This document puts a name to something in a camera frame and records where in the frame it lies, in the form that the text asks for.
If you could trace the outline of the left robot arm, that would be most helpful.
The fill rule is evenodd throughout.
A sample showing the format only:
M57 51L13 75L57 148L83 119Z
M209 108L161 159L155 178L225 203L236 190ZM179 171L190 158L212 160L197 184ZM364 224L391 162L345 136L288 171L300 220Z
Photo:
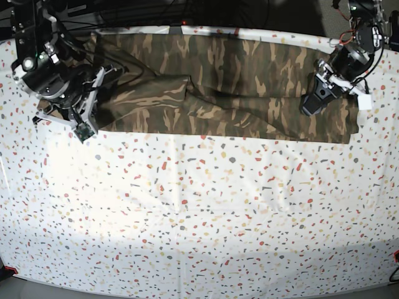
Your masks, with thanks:
M398 37L385 33L381 1L349 1L351 29L342 33L328 61L320 59L311 92L302 97L302 113L312 116L344 95L354 95L359 110L373 107L373 96L367 77L380 64L385 45Z

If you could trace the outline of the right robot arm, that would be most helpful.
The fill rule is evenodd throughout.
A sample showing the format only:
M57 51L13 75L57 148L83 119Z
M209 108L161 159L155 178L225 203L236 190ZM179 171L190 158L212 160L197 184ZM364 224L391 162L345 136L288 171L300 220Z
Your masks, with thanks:
M67 1L12 1L11 29L17 59L12 77L45 103L34 123L58 121L73 130L97 131L94 107L107 71L90 63L83 42L59 19Z

